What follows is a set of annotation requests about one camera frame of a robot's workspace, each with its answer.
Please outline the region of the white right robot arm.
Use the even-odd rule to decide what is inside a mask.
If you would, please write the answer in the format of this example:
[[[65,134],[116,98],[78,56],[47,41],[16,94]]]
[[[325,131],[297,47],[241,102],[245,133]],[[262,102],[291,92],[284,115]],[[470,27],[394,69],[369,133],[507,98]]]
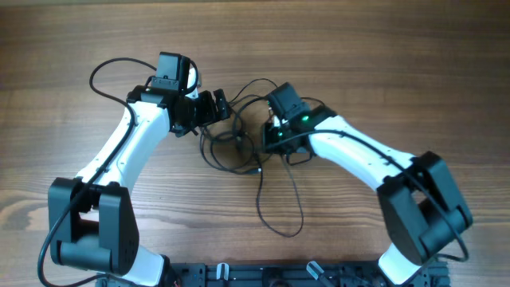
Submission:
[[[372,189],[391,244],[377,261],[342,264],[337,285],[439,286],[447,283],[442,249],[456,241],[467,261],[461,234],[473,216],[445,161],[395,150],[353,128],[325,105],[316,108],[284,83],[266,97],[271,120],[262,128],[266,153],[288,157],[308,152],[327,159]]]

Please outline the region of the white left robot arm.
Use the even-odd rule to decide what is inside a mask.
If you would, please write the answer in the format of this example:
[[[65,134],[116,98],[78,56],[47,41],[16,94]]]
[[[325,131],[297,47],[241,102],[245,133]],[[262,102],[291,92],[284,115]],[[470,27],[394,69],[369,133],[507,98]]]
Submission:
[[[49,232],[37,260],[90,270],[98,283],[180,286],[168,257],[139,243],[131,192],[159,142],[229,118],[221,89],[199,92],[197,65],[162,52],[155,75],[128,93],[123,119],[95,159],[72,179],[57,178],[48,191]]]

